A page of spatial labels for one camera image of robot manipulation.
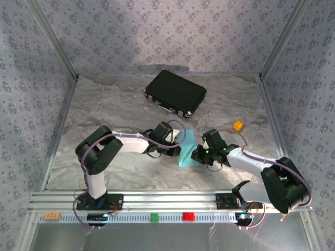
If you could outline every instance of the white marble surface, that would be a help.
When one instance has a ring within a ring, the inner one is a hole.
[[[161,121],[179,119],[193,129],[197,143],[204,132],[231,127],[240,119],[249,151],[277,157],[263,100],[258,85],[249,79],[231,75],[183,75],[207,89],[207,96],[194,115],[186,120],[149,102],[144,88],[153,75],[82,77],[77,83],[63,135],[50,172],[48,189],[84,188],[75,148],[100,125],[124,133],[155,128]],[[241,144],[236,134],[222,132],[227,144]],[[255,178],[224,166],[209,172],[206,166],[178,167],[177,157],[152,159],[144,154],[119,153],[105,171],[107,189],[229,189],[239,182]]]

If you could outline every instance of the patterned wall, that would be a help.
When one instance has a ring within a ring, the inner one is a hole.
[[[296,0],[39,0],[81,75],[258,73]]]
[[[0,250],[12,250],[71,81],[26,3],[0,9]]]
[[[312,0],[267,87],[289,155],[314,191],[315,213],[335,250],[335,2]]]

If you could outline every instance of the light blue cloth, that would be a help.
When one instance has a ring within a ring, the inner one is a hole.
[[[176,142],[177,143],[181,142],[183,137],[184,137],[184,131],[182,131],[182,135],[176,140]],[[179,167],[200,166],[201,165],[199,162],[191,159],[192,152],[197,148],[193,130],[186,130],[186,138],[180,147],[182,148],[182,150],[178,157]]]

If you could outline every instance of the black briefcase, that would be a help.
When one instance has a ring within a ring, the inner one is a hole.
[[[168,112],[190,118],[206,96],[206,89],[172,72],[162,70],[144,95]]]

